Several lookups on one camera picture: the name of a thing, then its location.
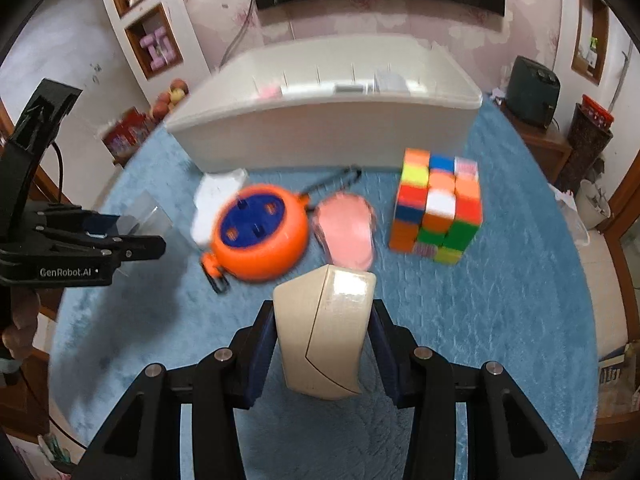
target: white storage box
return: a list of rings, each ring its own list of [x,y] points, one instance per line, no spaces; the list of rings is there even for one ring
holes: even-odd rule
[[[407,89],[374,91],[376,74],[385,71],[401,75]],[[166,129],[209,173],[399,168],[405,148],[459,155],[481,103],[478,86],[437,44],[326,36],[233,59],[180,104]]]

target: trash can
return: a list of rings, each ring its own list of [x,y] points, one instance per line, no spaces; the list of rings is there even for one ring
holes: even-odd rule
[[[575,196],[578,214],[587,229],[593,229],[600,222],[611,216],[609,203],[604,197],[598,199],[597,192],[594,193],[594,190],[595,184],[583,179],[580,181],[580,189]]]

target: floral wallpaper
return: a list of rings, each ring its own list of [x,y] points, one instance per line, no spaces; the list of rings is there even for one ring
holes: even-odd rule
[[[250,0],[184,0],[213,72]],[[237,55],[279,41],[391,32],[436,41],[483,90],[504,88],[517,55],[553,68],[562,0],[506,0],[505,17],[442,0],[303,0],[252,12]]]

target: orange cable reel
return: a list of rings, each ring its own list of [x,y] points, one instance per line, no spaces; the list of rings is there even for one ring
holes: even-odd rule
[[[344,182],[351,173],[354,177]],[[338,181],[340,190],[345,189],[361,174],[360,168],[345,168],[299,194],[272,184],[242,189],[222,208],[213,226],[210,251],[200,259],[213,289],[219,294],[228,290],[225,273],[245,282],[265,282],[292,269],[309,241],[310,194]]]

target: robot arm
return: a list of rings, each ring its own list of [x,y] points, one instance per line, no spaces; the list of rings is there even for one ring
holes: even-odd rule
[[[80,90],[43,79],[0,158],[0,332],[11,324],[11,286],[57,288],[110,285],[124,260],[164,253],[158,236],[123,235],[118,216],[72,204],[32,202],[28,193],[45,150]],[[8,383],[19,362],[0,343],[0,373]]]
[[[450,364],[394,325],[380,300],[374,301],[368,332],[386,394],[398,409],[414,408],[403,478],[453,480],[455,406],[464,402],[470,480],[578,479],[500,364]],[[273,303],[265,301],[251,327],[198,364],[175,370],[147,366],[98,430],[73,480],[178,480],[182,404],[193,405],[196,480],[244,480],[234,409],[250,409],[262,394],[276,338]]]

